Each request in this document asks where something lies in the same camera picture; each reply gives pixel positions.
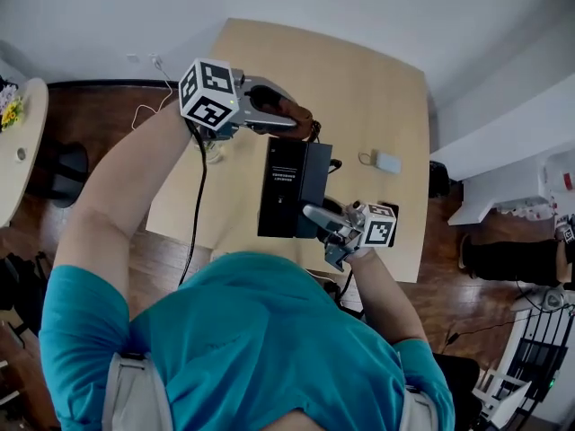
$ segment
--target person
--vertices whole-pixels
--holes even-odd
[[[129,321],[130,238],[189,142],[173,103],[102,159],[67,221],[40,331],[63,429],[102,428],[123,353],[150,356],[177,430],[398,430],[406,385],[453,429],[420,319],[374,251],[349,257],[368,325],[296,264],[256,252],[215,260]]]
[[[557,287],[572,280],[573,246],[556,239],[475,245],[467,234],[459,246],[459,268],[473,278]]]

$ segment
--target hand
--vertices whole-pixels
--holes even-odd
[[[376,250],[374,248],[360,248],[355,251],[353,254],[350,254],[348,257],[345,258],[345,261],[352,265],[354,262],[360,259],[368,259],[372,255],[377,255]]]
[[[555,239],[557,241],[568,241],[572,239],[572,218],[568,215],[564,215],[557,221],[555,228]]]
[[[280,115],[281,117],[289,117],[296,122],[296,127],[291,128],[289,131],[276,131],[272,132],[275,137],[287,137],[291,139],[304,140],[312,134],[314,124],[314,117],[312,112],[304,107],[300,107],[295,102],[282,97],[279,100],[278,107],[272,107],[265,104],[261,109],[267,113]]]

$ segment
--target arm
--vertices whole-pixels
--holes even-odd
[[[373,249],[363,257],[349,257],[348,262],[356,276],[367,322],[394,346],[406,384],[425,392],[434,402],[439,429],[453,429],[453,398],[415,308]]]
[[[374,250],[349,257],[369,325],[391,345],[406,339],[427,341],[420,317]]]
[[[562,284],[570,283],[571,282],[571,275],[572,275],[572,263],[567,261],[567,245],[565,241],[559,241],[557,243],[557,254],[555,255],[555,271],[556,271],[556,278]]]
[[[92,272],[126,299],[130,239],[190,139],[176,101],[116,144],[76,202],[55,266]]]

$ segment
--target black cable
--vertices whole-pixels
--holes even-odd
[[[340,302],[343,295],[348,291],[349,283],[351,282],[351,277],[353,276],[353,271],[350,271],[348,274],[348,279],[345,282],[345,286],[341,289],[340,294],[337,296],[337,301]]]
[[[328,174],[331,174],[332,172],[336,172],[337,170],[339,170],[339,168],[341,166],[343,166],[343,161],[342,160],[336,160],[335,158],[333,158],[330,160],[330,167],[332,167],[332,166],[333,166],[333,169],[330,170],[328,172]]]
[[[207,165],[207,161],[206,161],[207,160],[207,158],[206,158],[206,147],[204,146],[204,141],[201,138],[201,135],[200,135],[198,129],[196,128],[196,126],[193,124],[193,122],[188,120],[188,119],[185,119],[185,121],[186,121],[186,125],[188,125],[188,129],[190,130],[190,132],[192,133],[192,135],[196,139],[196,142],[199,145],[199,151],[201,152],[201,162],[202,162],[202,166],[203,166],[203,171],[201,174],[201,182],[199,183],[198,198],[196,199],[196,211],[194,212],[194,226],[193,226],[193,230],[192,230],[192,234],[191,234],[190,251],[188,252],[188,258],[186,259],[186,265],[183,268],[183,272],[181,273],[180,283],[178,284],[178,287],[181,286],[181,283],[183,283],[183,280],[185,279],[186,274],[188,273],[188,268],[190,267],[190,262],[191,262],[191,256],[194,253],[194,247],[196,245],[196,232],[198,230],[199,204],[201,203],[201,196],[204,193],[204,184],[206,183],[206,175],[208,174],[208,165]]]
[[[554,313],[554,312],[558,312],[559,310],[565,310],[565,309],[567,309],[567,308],[575,308],[575,304],[565,304],[564,306],[562,306],[562,307],[560,307],[560,308],[556,308],[556,309],[553,310],[552,312],[547,312],[547,313],[550,313],[550,314],[551,314],[551,313]],[[520,320],[502,322],[501,324],[494,324],[494,325],[492,325],[492,326],[484,327],[484,328],[481,328],[481,329],[478,329],[478,330],[472,330],[472,331],[469,331],[469,332],[461,332],[461,333],[456,332],[456,333],[454,333],[453,335],[449,336],[449,332],[451,331],[451,330],[450,330],[450,331],[447,332],[446,344],[445,344],[445,346],[443,346],[443,349],[441,350],[441,354],[443,354],[443,352],[446,350],[446,348],[447,348],[449,345],[454,344],[454,343],[456,342],[456,340],[459,339],[462,335],[473,335],[473,334],[476,334],[477,332],[482,332],[483,330],[490,330],[490,329],[495,329],[496,327],[507,326],[508,324],[514,324],[515,322],[525,321],[525,320],[534,318],[535,316],[539,316],[539,313],[538,313],[538,314],[532,314],[532,315],[530,315],[530,316],[527,316],[526,318],[521,318]]]
[[[461,332],[461,333],[454,333],[453,335],[449,336],[449,332],[447,332],[447,336],[446,336],[446,344],[443,346],[443,349],[441,350],[441,355],[443,355],[444,351],[446,350],[446,348],[449,345],[453,345],[457,339],[459,339],[462,335],[473,335],[476,334],[477,332],[481,332],[483,330],[490,330],[490,329],[495,329],[496,327],[502,327],[502,326],[507,326],[508,324],[514,324],[515,322],[519,322],[519,321],[524,321],[524,320],[528,320],[529,318],[533,318],[535,316],[538,316],[538,314],[533,314],[531,316],[527,316],[526,318],[521,318],[520,320],[514,320],[514,321],[507,321],[507,322],[503,322],[501,324],[494,324],[492,326],[489,327],[484,327],[482,329],[478,329],[478,330],[472,330],[470,332]]]
[[[521,296],[522,296],[523,298],[525,298],[536,310],[539,310],[540,312],[546,312],[546,313],[552,314],[552,313],[554,313],[554,312],[558,312],[559,310],[564,310],[564,309],[567,308],[568,306],[571,306],[571,305],[566,304],[566,305],[561,306],[561,307],[559,307],[559,308],[555,308],[554,310],[551,310],[551,311],[544,310],[543,307],[537,306],[535,303],[533,303],[533,302],[531,301],[531,299],[530,299],[529,297],[527,297],[527,294],[526,294],[525,292],[523,292],[523,289],[522,289],[521,286],[519,285],[519,281],[518,281],[517,278],[515,278],[515,284],[517,285],[517,289],[519,289],[519,293],[521,293]]]
[[[317,141],[318,144],[320,144],[320,131],[322,130],[322,125],[320,124],[319,121],[314,120],[312,122],[312,132],[309,135],[309,138],[307,139],[307,142],[315,142]]]

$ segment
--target gray strap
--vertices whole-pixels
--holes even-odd
[[[173,431],[164,384],[149,355],[115,354],[110,363],[102,413],[103,431]]]
[[[438,431],[435,403],[424,392],[405,390],[400,431]]]

